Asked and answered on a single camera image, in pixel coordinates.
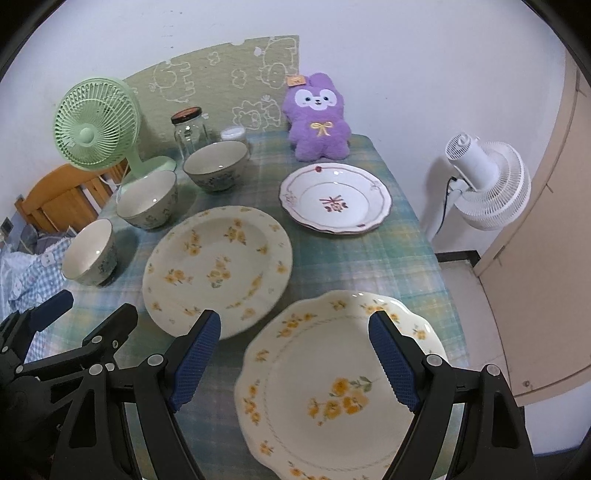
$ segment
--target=yellow ribbon bow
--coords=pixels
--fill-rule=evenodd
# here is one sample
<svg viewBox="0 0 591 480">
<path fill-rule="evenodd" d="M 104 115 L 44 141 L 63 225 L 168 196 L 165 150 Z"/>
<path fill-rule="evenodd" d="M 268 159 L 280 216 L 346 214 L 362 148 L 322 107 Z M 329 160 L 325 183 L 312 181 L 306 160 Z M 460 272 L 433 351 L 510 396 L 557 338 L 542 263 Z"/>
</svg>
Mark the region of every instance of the yellow ribbon bow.
<svg viewBox="0 0 591 480">
<path fill-rule="evenodd" d="M 310 127 L 312 127 L 314 130 L 318 130 L 318 135 L 316 135 L 317 137 L 319 137 L 321 135 L 326 135 L 327 137 L 329 137 L 330 133 L 328 133 L 326 131 L 326 129 L 333 128 L 333 124 L 332 124 L 332 122 L 324 122 L 323 124 L 320 124 L 318 122 L 314 122 L 314 123 L 310 124 Z"/>
</svg>

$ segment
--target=jar lid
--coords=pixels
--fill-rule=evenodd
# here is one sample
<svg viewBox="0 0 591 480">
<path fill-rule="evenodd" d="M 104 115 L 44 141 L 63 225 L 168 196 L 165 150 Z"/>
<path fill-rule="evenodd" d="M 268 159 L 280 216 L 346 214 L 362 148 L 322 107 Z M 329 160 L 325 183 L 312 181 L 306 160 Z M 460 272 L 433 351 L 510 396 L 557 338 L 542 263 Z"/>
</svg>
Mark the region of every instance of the jar lid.
<svg viewBox="0 0 591 480">
<path fill-rule="evenodd" d="M 181 110 L 180 112 L 175 113 L 172 117 L 170 117 L 170 121 L 173 125 L 182 124 L 187 120 L 191 120 L 192 118 L 198 117 L 201 115 L 200 106 L 192 106 L 191 108 L 186 108 L 185 110 Z"/>
</svg>

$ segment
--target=tile floor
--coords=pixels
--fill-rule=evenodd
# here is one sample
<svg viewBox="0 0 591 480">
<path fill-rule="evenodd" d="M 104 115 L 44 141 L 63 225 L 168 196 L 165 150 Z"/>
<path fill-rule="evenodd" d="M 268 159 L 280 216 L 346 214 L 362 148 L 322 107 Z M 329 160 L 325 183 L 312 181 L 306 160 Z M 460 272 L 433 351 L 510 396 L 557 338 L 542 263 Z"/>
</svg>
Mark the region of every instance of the tile floor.
<svg viewBox="0 0 591 480">
<path fill-rule="evenodd" d="M 445 262 L 440 266 L 443 281 L 460 316 L 470 356 L 470 368 L 482 370 L 486 364 L 495 364 L 508 379 L 505 354 L 495 318 L 480 280 L 474 275 L 470 263 Z"/>
</svg>

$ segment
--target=floor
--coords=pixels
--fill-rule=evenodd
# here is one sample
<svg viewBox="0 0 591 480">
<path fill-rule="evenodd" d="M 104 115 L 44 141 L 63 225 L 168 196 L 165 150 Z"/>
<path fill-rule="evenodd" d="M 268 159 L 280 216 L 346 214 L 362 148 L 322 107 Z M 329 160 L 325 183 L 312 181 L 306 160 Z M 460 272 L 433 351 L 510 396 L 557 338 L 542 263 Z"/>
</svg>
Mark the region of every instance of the floor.
<svg viewBox="0 0 591 480">
<path fill-rule="evenodd" d="M 443 280 L 466 337 L 470 367 L 499 366 L 510 380 L 495 319 L 480 284 L 467 261 L 440 264 Z M 535 455 L 577 447 L 591 426 L 591 382 L 562 395 L 525 406 L 525 427 Z"/>
<path fill-rule="evenodd" d="M 509 379 L 495 318 L 472 266 L 468 261 L 445 262 L 440 266 L 464 330 L 470 368 L 482 370 L 486 364 L 495 364 Z"/>
</svg>

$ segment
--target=bowl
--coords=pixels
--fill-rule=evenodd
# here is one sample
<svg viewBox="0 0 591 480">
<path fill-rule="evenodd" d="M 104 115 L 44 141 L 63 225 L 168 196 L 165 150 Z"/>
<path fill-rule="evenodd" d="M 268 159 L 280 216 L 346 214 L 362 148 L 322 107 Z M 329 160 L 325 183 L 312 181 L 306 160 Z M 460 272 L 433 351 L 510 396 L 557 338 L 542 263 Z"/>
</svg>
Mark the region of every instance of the bowl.
<svg viewBox="0 0 591 480">
<path fill-rule="evenodd" d="M 248 157 L 248 149 L 241 142 L 217 142 L 192 153 L 183 170 L 203 190 L 219 192 L 232 187 L 242 176 Z"/>
<path fill-rule="evenodd" d="M 127 223 L 149 230 L 168 221 L 178 201 L 173 171 L 153 171 L 131 183 L 117 202 L 117 215 Z"/>
<path fill-rule="evenodd" d="M 61 272 L 68 280 L 82 285 L 98 285 L 109 278 L 116 266 L 113 225 L 101 219 L 84 227 L 72 239 Z"/>
</svg>

